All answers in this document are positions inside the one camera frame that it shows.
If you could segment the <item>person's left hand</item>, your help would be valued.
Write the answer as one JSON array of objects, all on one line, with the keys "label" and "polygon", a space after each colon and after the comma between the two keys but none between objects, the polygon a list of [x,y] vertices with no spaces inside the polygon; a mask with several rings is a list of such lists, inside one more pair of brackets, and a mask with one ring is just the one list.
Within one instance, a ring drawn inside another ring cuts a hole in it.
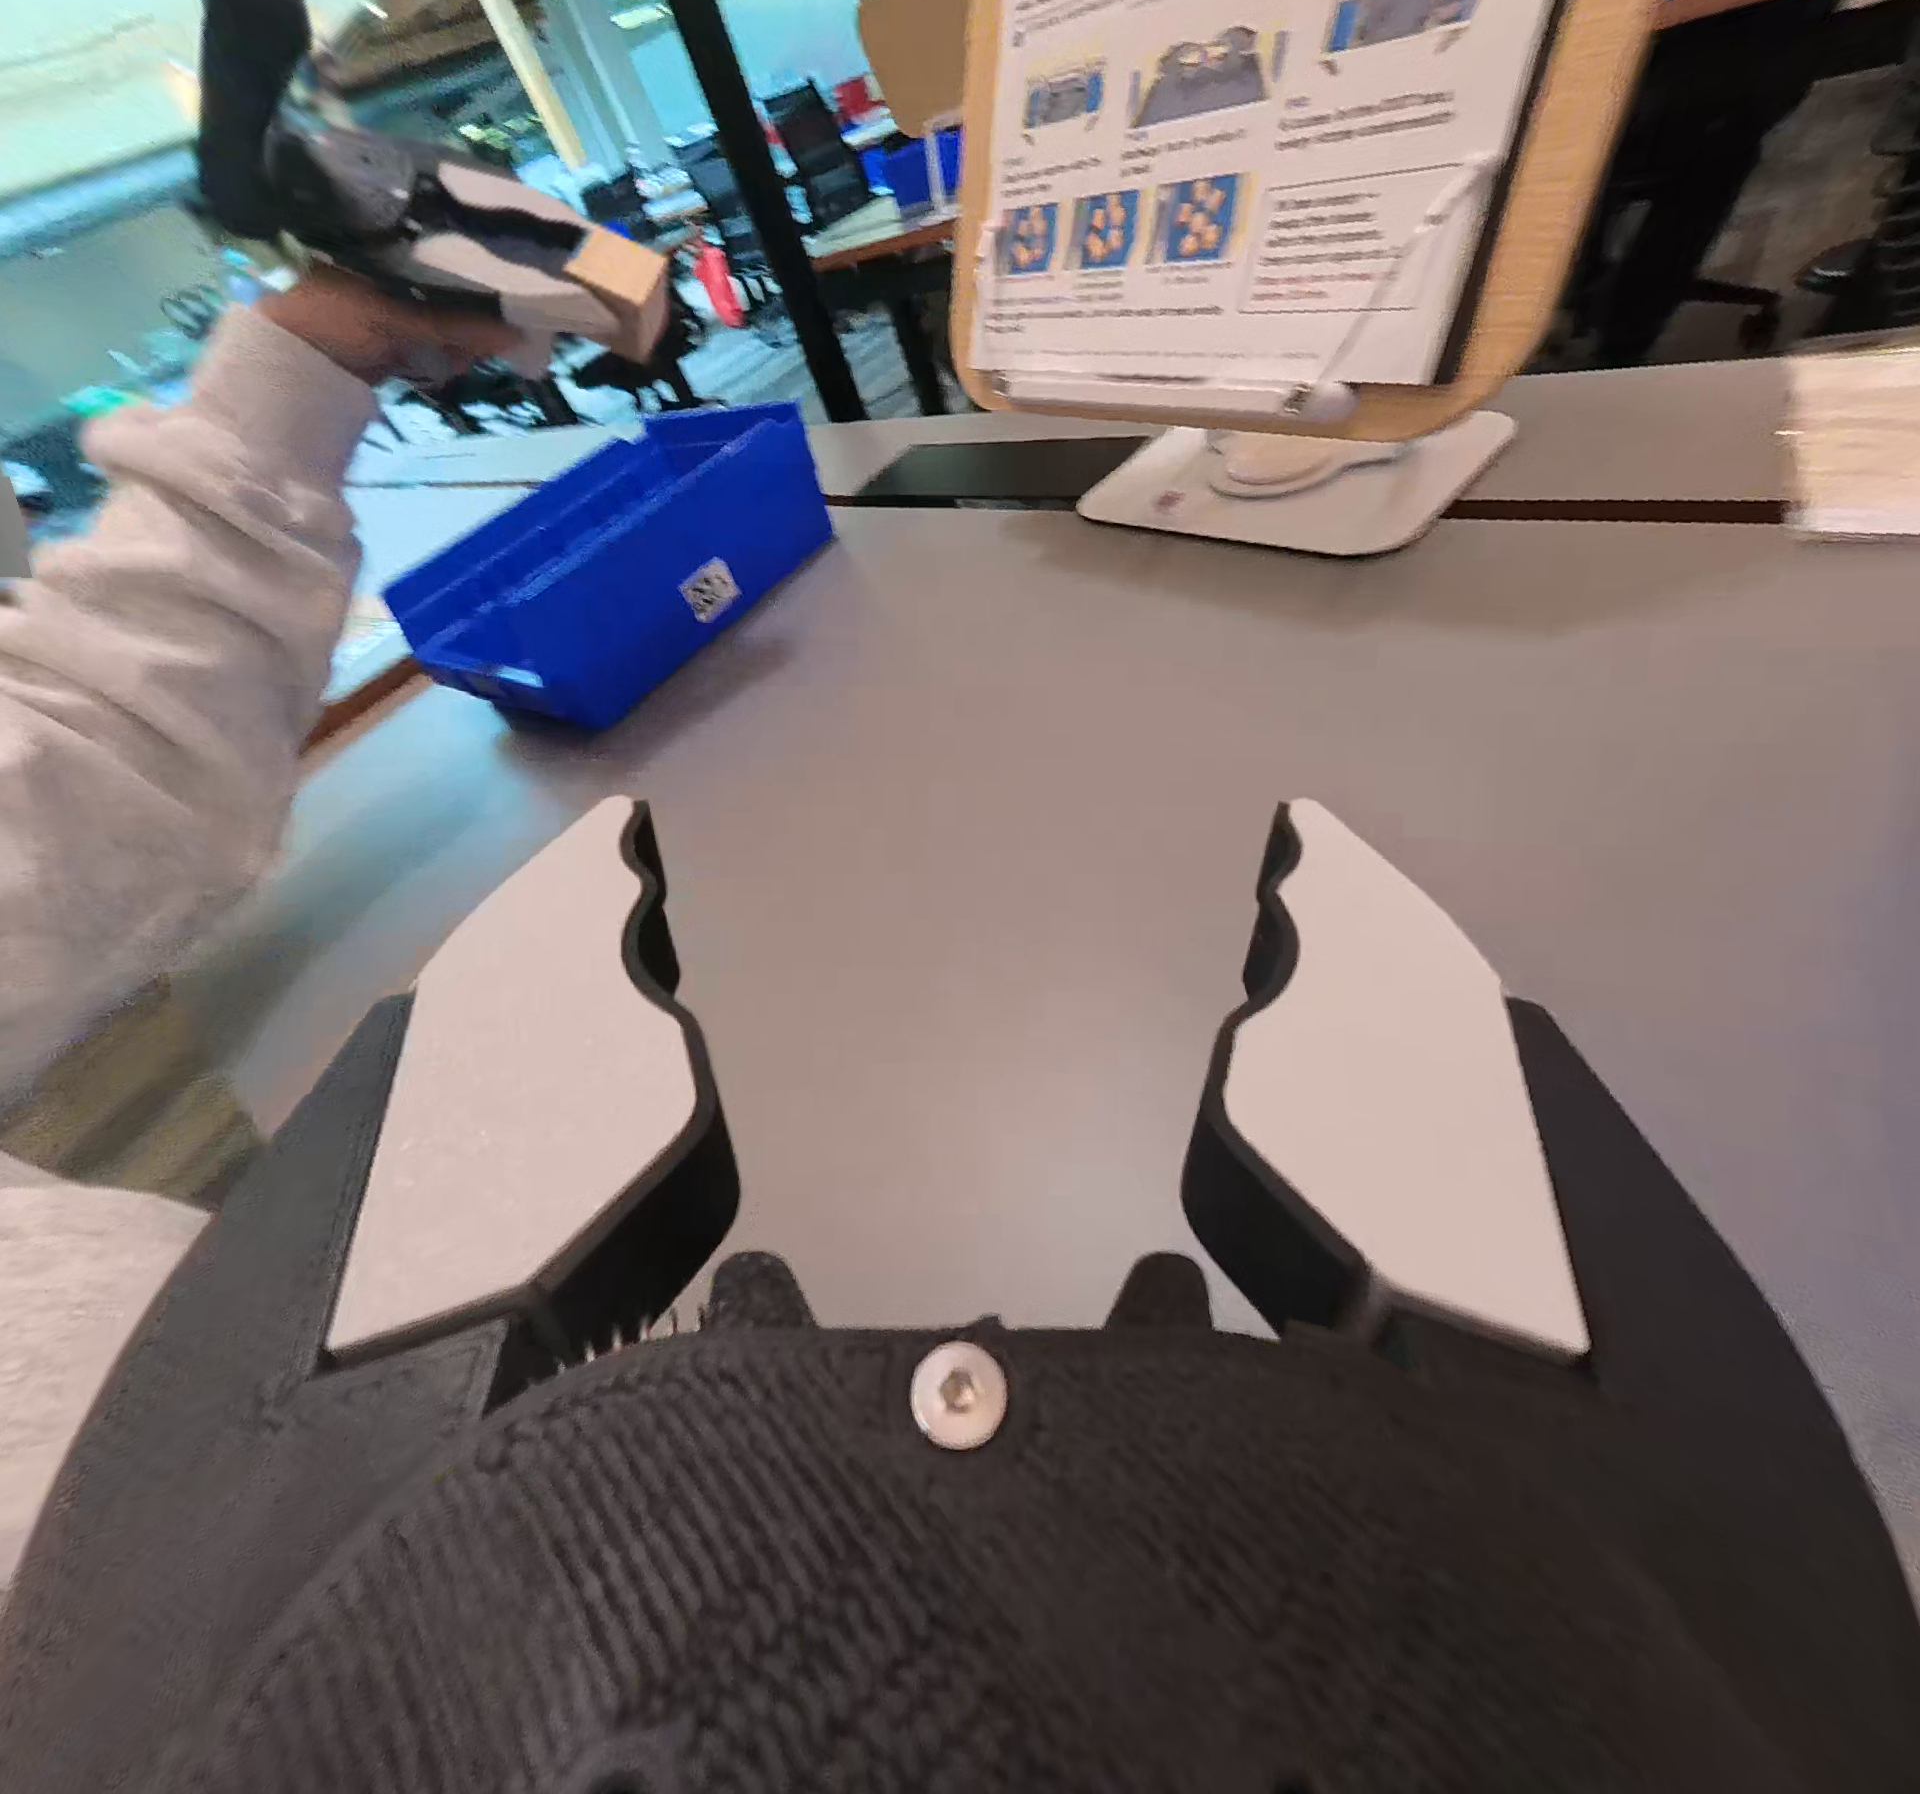
[{"label": "person's left hand", "polygon": [[497,315],[382,292],[327,264],[262,295],[253,313],[371,386],[405,382],[435,389],[518,346],[518,331]]}]

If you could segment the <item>black flat pad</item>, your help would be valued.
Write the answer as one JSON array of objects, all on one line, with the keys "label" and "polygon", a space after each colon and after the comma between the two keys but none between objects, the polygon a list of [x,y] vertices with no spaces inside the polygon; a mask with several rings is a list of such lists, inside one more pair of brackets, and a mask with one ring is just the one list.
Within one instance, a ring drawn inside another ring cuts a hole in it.
[{"label": "black flat pad", "polygon": [[868,480],[836,489],[839,507],[1076,508],[1147,437],[934,440],[906,446]]}]

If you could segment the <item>person's left forearm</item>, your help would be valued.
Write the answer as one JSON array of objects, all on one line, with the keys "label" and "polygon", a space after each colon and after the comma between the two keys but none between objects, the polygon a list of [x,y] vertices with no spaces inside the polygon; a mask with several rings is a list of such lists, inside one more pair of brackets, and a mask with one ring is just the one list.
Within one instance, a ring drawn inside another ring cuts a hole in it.
[{"label": "person's left forearm", "polygon": [[374,389],[236,309],[166,410],[96,427],[92,528],[2,607],[2,1100],[274,860],[360,547]]}]

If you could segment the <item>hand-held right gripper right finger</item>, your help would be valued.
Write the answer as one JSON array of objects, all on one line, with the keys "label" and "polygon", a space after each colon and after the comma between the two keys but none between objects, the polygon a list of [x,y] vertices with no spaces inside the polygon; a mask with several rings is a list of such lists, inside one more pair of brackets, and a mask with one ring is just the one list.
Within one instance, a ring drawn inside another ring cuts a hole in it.
[{"label": "hand-held right gripper right finger", "polygon": [[1424,1318],[1553,1364],[1588,1352],[1500,973],[1322,802],[1269,823],[1184,1216],[1274,1332]]}]

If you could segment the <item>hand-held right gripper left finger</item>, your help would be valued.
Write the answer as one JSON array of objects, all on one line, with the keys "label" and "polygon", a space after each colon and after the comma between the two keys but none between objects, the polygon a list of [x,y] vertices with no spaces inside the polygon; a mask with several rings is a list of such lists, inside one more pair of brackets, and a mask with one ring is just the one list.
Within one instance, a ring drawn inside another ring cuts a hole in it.
[{"label": "hand-held right gripper left finger", "polygon": [[679,973],[639,798],[599,802],[447,935],[380,1105],[333,1359],[494,1321],[590,1359],[669,1318],[743,1194]]}]

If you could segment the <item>wooden cube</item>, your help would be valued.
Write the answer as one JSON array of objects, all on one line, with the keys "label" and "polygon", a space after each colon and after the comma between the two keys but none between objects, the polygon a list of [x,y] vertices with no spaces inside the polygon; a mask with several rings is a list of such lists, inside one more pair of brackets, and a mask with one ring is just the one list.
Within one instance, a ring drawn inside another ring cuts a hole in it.
[{"label": "wooden cube", "polygon": [[609,227],[588,224],[561,281],[573,292],[573,333],[648,364],[672,321],[672,264]]}]

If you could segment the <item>printed instruction sheet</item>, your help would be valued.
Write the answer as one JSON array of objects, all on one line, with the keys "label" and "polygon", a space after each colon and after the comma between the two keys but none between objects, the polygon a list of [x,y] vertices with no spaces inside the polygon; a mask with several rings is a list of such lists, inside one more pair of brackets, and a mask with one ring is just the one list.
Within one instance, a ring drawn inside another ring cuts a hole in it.
[{"label": "printed instruction sheet", "polygon": [[998,0],[968,355],[1018,398],[1435,385],[1563,0]]}]

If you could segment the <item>cardboard box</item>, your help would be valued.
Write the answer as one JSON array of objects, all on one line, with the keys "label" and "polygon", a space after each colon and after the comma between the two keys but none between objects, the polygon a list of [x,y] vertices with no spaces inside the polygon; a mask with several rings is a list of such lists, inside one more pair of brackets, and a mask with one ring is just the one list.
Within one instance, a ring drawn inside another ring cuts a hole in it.
[{"label": "cardboard box", "polygon": [[858,38],[900,137],[964,115],[971,0],[862,0]]}]

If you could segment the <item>blue plastic bin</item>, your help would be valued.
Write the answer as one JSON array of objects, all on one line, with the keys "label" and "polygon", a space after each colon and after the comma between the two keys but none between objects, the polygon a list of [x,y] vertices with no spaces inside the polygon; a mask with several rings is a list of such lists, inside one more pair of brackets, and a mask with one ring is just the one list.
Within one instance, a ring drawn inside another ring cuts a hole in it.
[{"label": "blue plastic bin", "polygon": [[797,404],[648,419],[382,589],[412,657],[599,733],[836,538]]}]

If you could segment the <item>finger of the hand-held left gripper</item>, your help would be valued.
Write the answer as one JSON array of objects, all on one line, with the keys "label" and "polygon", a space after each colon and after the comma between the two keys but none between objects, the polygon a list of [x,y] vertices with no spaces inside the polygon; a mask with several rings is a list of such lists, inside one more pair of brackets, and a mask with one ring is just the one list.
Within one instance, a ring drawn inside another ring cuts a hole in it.
[{"label": "finger of the hand-held left gripper", "polygon": [[569,272],[590,224],[487,167],[435,164],[433,272]]},{"label": "finger of the hand-held left gripper", "polygon": [[524,333],[573,333],[573,292],[561,272],[433,272],[433,240],[393,249],[393,281],[453,307],[494,313]]}]

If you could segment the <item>person's white sweatshirt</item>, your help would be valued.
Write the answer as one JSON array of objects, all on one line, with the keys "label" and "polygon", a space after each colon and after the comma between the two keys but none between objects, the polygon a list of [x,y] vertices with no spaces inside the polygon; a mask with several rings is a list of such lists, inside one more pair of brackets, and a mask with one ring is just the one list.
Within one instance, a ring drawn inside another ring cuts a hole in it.
[{"label": "person's white sweatshirt", "polygon": [[2,1590],[114,1362],[205,1222],[2,1157]]}]

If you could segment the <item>black pole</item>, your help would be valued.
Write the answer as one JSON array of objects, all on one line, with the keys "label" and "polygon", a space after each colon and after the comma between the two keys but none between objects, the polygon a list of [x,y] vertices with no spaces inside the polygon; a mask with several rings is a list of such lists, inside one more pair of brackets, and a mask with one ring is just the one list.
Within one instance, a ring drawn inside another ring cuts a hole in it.
[{"label": "black pole", "polygon": [[666,0],[678,17],[693,72],[700,84],[721,154],[734,169],[749,219],[788,304],[804,368],[831,422],[868,418],[831,309],[818,282],[783,178],[763,140],[754,94],[734,51],[719,0]]}]

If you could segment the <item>small blue bin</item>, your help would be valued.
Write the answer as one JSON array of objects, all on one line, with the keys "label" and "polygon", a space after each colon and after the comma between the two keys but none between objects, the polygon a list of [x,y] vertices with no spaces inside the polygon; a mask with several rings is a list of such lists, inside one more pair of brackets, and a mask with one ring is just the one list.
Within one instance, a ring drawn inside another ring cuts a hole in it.
[{"label": "small blue bin", "polygon": [[880,145],[880,173],[900,213],[956,209],[964,194],[964,132],[891,133]]}]

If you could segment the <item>black office chair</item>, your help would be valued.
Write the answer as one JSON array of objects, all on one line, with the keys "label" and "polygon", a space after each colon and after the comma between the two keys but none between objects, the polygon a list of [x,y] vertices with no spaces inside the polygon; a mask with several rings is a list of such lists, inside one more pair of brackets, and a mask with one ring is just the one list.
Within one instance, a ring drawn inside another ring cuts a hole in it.
[{"label": "black office chair", "polygon": [[1896,63],[1918,0],[1770,0],[1651,38],[1556,315],[1594,365],[1636,365],[1812,84]]},{"label": "black office chair", "polygon": [[839,114],[812,79],[769,94],[763,109],[800,182],[804,231],[827,231],[876,197],[858,152],[839,124]]}]

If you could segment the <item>wooden document stand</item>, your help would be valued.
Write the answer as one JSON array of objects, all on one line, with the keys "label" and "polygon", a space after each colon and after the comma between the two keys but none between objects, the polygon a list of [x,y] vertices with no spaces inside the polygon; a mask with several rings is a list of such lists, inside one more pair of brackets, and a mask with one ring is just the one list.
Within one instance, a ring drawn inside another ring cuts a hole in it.
[{"label": "wooden document stand", "polygon": [[1159,430],[1080,501],[1091,520],[1232,538],[1307,558],[1381,558],[1429,534],[1511,443],[1489,410],[1547,331],[1608,169],[1659,0],[1559,0],[1536,99],[1500,176],[1459,351],[1435,385],[1313,385],[1289,392],[1018,398],[971,365],[974,246],[988,169],[998,0],[971,0],[964,99],[964,227],[953,243],[956,376],[983,410],[1080,413]]}]

